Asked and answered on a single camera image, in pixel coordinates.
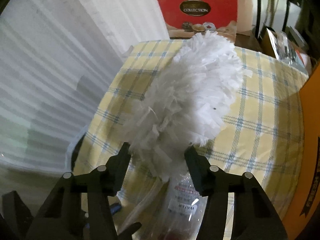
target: white curtain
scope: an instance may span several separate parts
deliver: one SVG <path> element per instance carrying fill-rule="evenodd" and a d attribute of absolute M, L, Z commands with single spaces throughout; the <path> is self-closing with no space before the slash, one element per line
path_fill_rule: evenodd
<path fill-rule="evenodd" d="M 130 47 L 168 38 L 156 0 L 11 0 L 0 16 L 0 162 L 68 171 Z"/>

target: oval logo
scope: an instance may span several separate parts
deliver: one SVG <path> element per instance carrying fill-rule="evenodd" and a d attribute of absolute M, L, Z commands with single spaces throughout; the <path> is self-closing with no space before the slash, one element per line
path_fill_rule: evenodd
<path fill-rule="evenodd" d="M 203 16 L 210 12 L 210 5 L 201 0 L 186 0 L 180 4 L 180 10 L 191 16 Z"/>

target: white feather duster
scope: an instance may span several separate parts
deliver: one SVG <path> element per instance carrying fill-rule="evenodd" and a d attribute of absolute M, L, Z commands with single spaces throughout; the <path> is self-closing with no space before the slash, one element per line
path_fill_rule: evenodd
<path fill-rule="evenodd" d="M 220 132 L 243 81 L 234 47 L 217 33 L 196 34 L 122 115 L 122 140 L 163 182 L 186 167 L 190 144 L 203 146 Z"/>

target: plaid tablecloth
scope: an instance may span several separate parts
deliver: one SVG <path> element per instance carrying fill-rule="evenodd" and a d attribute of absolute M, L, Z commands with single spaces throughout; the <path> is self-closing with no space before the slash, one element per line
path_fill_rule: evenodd
<path fill-rule="evenodd" d="M 88 173 L 117 154 L 122 142 L 113 129 L 119 115 L 130 111 L 132 99 L 143 100 L 153 78 L 167 65 L 184 41 L 148 41 L 135 46 L 102 99 L 84 139 L 74 173 Z M 243 68 L 253 71 L 244 77 L 231 111 L 224 117 L 226 128 L 207 147 L 198 149 L 212 165 L 241 175 L 252 172 L 280 217 L 284 217 L 297 185 L 303 152 L 303 115 L 298 91 L 307 76 L 264 54 L 236 48 Z M 118 197 L 123 210 L 114 216 L 121 223 L 141 201 L 154 182 L 144 165 L 130 163 Z M 141 217 L 137 238 L 148 234 L 161 204 L 154 201 Z M 225 238 L 231 236 L 233 196 Z"/>

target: round metal pin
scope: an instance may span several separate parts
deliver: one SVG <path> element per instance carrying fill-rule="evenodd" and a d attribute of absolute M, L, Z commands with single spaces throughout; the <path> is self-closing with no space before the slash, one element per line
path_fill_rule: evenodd
<path fill-rule="evenodd" d="M 105 171 L 106 169 L 107 169 L 107 167 L 105 165 L 100 165 L 97 168 L 98 171 Z"/>
<path fill-rule="evenodd" d="M 219 170 L 218 166 L 216 166 L 216 165 L 211 165 L 210 166 L 210 171 L 217 172 L 218 170 Z"/>
<path fill-rule="evenodd" d="M 64 177 L 65 179 L 69 179 L 69 178 L 71 177 L 71 175 L 72 175 L 71 172 L 65 172 L 65 173 L 63 174 L 63 177 Z"/>
<path fill-rule="evenodd" d="M 251 172 L 245 172 L 244 176 L 248 179 L 251 179 L 253 177 L 253 174 Z"/>

